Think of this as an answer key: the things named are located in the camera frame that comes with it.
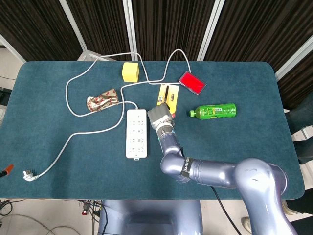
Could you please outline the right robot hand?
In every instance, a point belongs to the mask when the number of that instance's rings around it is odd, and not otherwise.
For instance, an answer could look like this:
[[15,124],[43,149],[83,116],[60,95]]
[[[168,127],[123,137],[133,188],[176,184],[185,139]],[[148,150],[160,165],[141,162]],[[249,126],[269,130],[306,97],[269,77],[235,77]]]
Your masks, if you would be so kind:
[[161,124],[167,123],[174,126],[173,117],[166,103],[161,103],[147,112],[151,126],[156,130]]

